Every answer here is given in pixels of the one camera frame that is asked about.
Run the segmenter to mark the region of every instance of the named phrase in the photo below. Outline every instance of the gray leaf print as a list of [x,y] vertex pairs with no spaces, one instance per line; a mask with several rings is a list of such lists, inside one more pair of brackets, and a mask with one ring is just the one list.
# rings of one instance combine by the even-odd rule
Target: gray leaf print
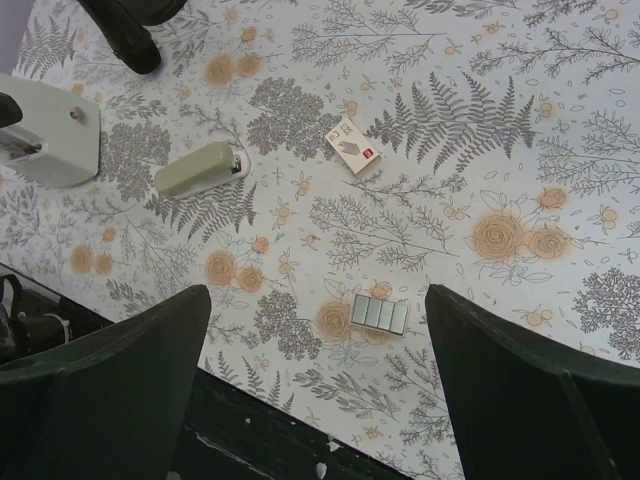
[[116,124],[100,135],[99,180],[116,181],[123,202],[142,201],[151,185],[151,166],[169,162],[171,135],[168,130],[147,122],[135,126]]
[[598,111],[583,122],[589,130],[580,146],[560,136],[538,140],[542,148],[539,179],[570,185],[581,196],[610,192],[618,185],[633,185],[640,192],[640,138],[632,125],[616,112]]
[[284,145],[302,160],[314,158],[320,149],[327,160],[333,156],[333,148],[324,136],[342,117],[323,114],[322,99],[303,93],[293,78],[267,78],[256,88],[249,104],[262,111],[249,123],[248,135],[249,144],[258,147],[261,155]]
[[67,60],[73,60],[76,30],[71,31],[70,21],[68,18],[66,26],[61,28],[50,16],[47,28],[34,17],[20,50],[18,70],[22,75],[31,79],[38,75],[38,80],[42,80],[54,65],[64,67]]
[[581,316],[580,329],[595,332],[612,330],[609,345],[618,349],[623,360],[640,360],[640,277],[627,275],[617,268],[592,273],[583,280],[573,309]]
[[308,320],[297,318],[296,301],[290,293],[273,290],[258,300],[254,324],[262,343],[278,339],[278,350],[287,360],[302,360],[306,355],[314,359],[320,353],[322,341],[315,338]]
[[456,170],[461,173],[475,157],[502,147],[507,157],[516,140],[522,138],[531,148],[535,132],[529,117],[533,97],[516,113],[513,79],[499,105],[490,98],[491,92],[468,75],[471,99],[465,101],[454,87],[435,76],[429,76],[433,101],[413,84],[413,110],[406,106],[402,95],[396,96],[396,116],[384,110],[382,119],[376,118],[367,135],[390,143],[395,152],[406,142],[407,158],[417,148],[418,163],[436,148],[440,148],[433,165],[434,172],[449,158],[458,160]]

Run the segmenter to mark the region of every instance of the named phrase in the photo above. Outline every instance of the fern leaf print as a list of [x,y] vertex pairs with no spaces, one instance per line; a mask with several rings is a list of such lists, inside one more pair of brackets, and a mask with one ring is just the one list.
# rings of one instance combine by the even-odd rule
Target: fern leaf print
[[70,19],[62,27],[49,16],[46,26],[34,17],[27,27],[20,50],[18,70],[30,79],[42,80],[54,66],[65,66],[75,54],[76,29],[71,28]]
[[499,147],[511,158],[518,139],[532,148],[533,98],[514,115],[516,96],[511,77],[500,108],[496,108],[496,100],[486,86],[466,73],[463,77],[469,87],[467,98],[461,90],[439,80],[435,73],[429,76],[427,91],[414,83],[411,87],[413,109],[406,106],[402,94],[398,93],[395,111],[385,109],[382,118],[374,119],[367,135],[380,139],[383,145],[390,144],[394,152],[404,143],[406,157],[416,150],[418,163],[438,150],[434,172],[455,159],[456,171],[462,173],[473,159]]

